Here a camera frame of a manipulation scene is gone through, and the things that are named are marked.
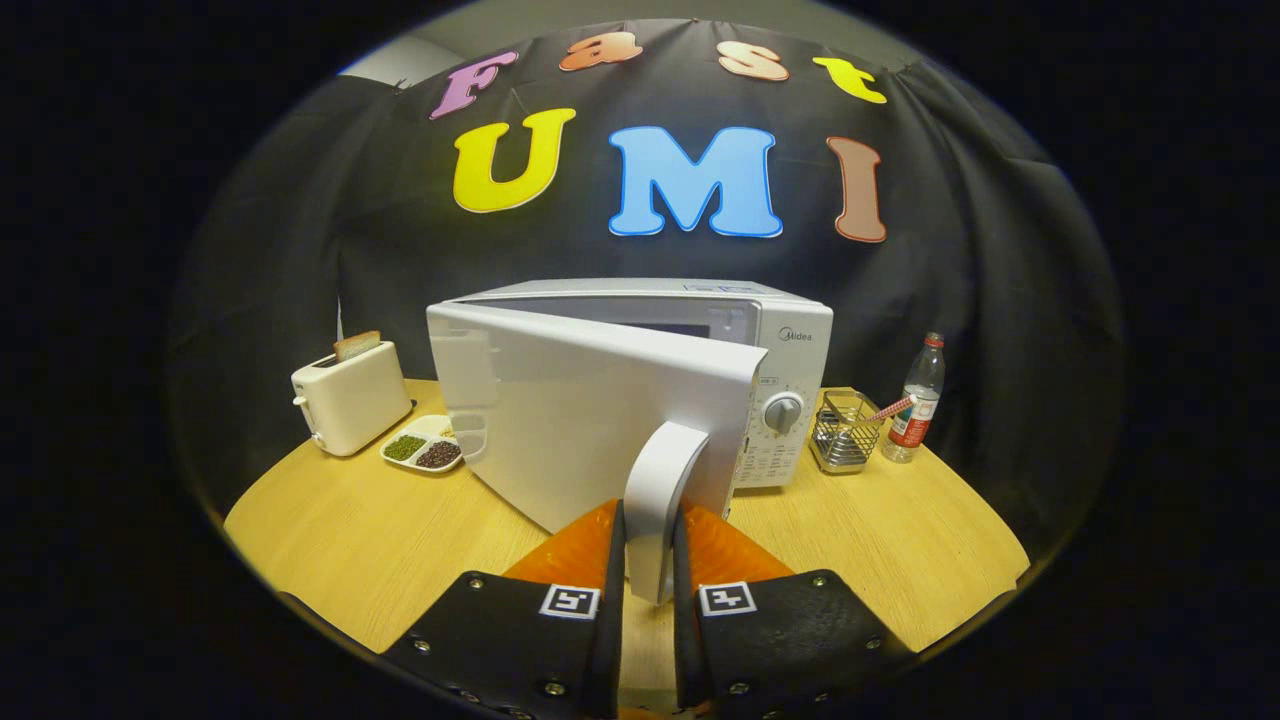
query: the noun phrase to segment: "white divided plate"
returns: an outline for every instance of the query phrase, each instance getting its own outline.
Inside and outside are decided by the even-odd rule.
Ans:
[[[381,455],[383,460],[385,460],[385,461],[388,461],[388,462],[390,462],[393,465],[401,465],[401,466],[408,468],[411,470],[419,470],[421,473],[447,473],[447,471],[452,470],[453,468],[456,468],[460,461],[462,461],[462,455],[461,454],[457,457],[454,457],[448,465],[444,465],[442,468],[422,468],[422,466],[417,465],[417,459],[421,457],[422,454],[426,452],[428,448],[430,448],[436,442],[443,441],[443,442],[449,442],[449,443],[453,443],[453,445],[458,445],[458,441],[456,441],[456,439],[453,439],[451,437],[442,437],[440,436],[440,433],[445,428],[448,428],[448,427],[449,427],[449,418],[448,418],[448,415],[424,415],[424,416],[419,418],[417,420],[413,420],[408,425],[404,425],[403,430],[396,433],[387,442],[384,442],[383,446],[378,448],[378,455]],[[387,457],[387,455],[385,455],[387,447],[390,446],[393,442],[396,442],[399,438],[406,437],[406,436],[408,436],[408,437],[416,437],[416,438],[422,439],[425,442],[422,443],[422,447],[415,450],[413,455],[410,455],[404,460],[393,460],[390,457]]]

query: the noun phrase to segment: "black curtain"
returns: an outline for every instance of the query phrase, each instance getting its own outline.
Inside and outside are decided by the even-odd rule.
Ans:
[[[567,73],[566,49],[626,31],[644,51]],[[776,51],[791,73],[728,73],[716,45]],[[995,102],[927,58],[886,68],[842,49],[718,22],[636,20],[562,31],[429,120],[448,72],[403,92],[334,78],[302,102],[228,182],[188,263],[169,380],[175,433],[210,498],[239,495],[307,438],[288,375],[330,352],[337,301],[347,334],[379,329],[404,373],[435,377],[431,302],[538,278],[755,281],[827,304],[826,384],[896,400],[927,331],[946,334],[947,384],[927,445],[1015,530],[1032,559],[1074,527],[1107,471],[1124,359],[1106,252],[1069,178]],[[486,56],[498,55],[495,51]],[[812,58],[874,76],[887,102],[841,91]],[[481,58],[468,60],[468,64]],[[521,122],[572,108],[554,182],[535,200],[472,214],[453,200],[454,140],[506,122],[493,177],[525,169]],[[608,136],[666,128],[698,159],[724,127],[764,129],[774,238],[690,232],[618,237],[622,164]],[[881,155],[879,243],[838,234],[841,172],[826,146]]]

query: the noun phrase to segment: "wooden table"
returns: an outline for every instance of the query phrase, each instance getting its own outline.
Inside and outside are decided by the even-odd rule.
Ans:
[[[310,441],[262,475],[224,528],[255,569],[357,642],[383,652],[466,570],[500,574],[547,538],[467,469],[415,473],[378,448],[421,415],[444,414],[435,382],[407,380],[417,406],[360,454]],[[1025,551],[996,512],[927,448],[826,475],[806,448],[785,488],[739,491],[730,521],[797,573],[835,570],[913,650],[1012,591]],[[627,596],[622,688],[673,689],[672,606]]]

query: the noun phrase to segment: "bottle label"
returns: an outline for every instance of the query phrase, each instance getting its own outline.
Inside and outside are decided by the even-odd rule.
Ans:
[[[918,447],[924,439],[924,432],[929,429],[929,421],[933,420],[933,411],[937,407],[937,400],[922,400],[902,410],[893,416],[888,438],[902,447]]]

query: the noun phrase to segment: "foam letter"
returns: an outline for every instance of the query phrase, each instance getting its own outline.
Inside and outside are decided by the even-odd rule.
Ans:
[[[717,188],[721,208],[710,218],[721,234],[774,237],[782,220],[769,206],[767,155],[773,136],[754,128],[716,133],[701,160],[689,155],[663,128],[623,128],[609,136],[622,150],[622,210],[609,219],[613,234],[655,234],[663,217],[653,211],[653,192],[671,209],[684,231],[694,229]]]
[[[840,158],[845,210],[836,218],[836,232],[860,242],[882,242],[887,231],[879,220],[876,197],[876,165],[879,154],[847,137],[828,137],[827,147]]]
[[[440,115],[445,115],[475,102],[476,99],[471,95],[471,88],[484,90],[489,87],[493,78],[498,77],[498,65],[509,65],[516,61],[516,58],[520,58],[520,55],[512,50],[511,53],[503,53],[497,58],[480,60],[474,65],[458,68],[449,73],[449,87],[444,90],[444,97],[440,100],[440,106],[431,110],[429,117],[434,120]]]
[[[570,108],[543,110],[521,123],[534,131],[529,141],[529,165],[513,181],[493,181],[493,154],[498,138],[507,135],[507,123],[481,126],[458,136],[458,165],[453,172],[453,200],[463,210],[493,213],[529,202],[541,195],[556,178],[559,164],[561,132],[577,113]]]
[[[636,36],[630,32],[607,32],[570,45],[568,55],[561,60],[561,69],[572,72],[599,63],[621,63],[635,58],[641,50],[644,47],[636,47]]]
[[[814,58],[813,61],[819,65],[824,65],[827,72],[831,73],[831,79],[835,81],[836,87],[844,90],[854,97],[861,97],[868,102],[888,102],[887,97],[874,90],[870,90],[863,82],[868,79],[876,82],[876,77],[870,73],[859,70],[849,60],[841,60],[838,58]]]
[[[782,58],[768,47],[727,40],[717,45],[716,50],[723,55],[721,65],[733,74],[772,81],[791,77],[786,68],[774,61]]]

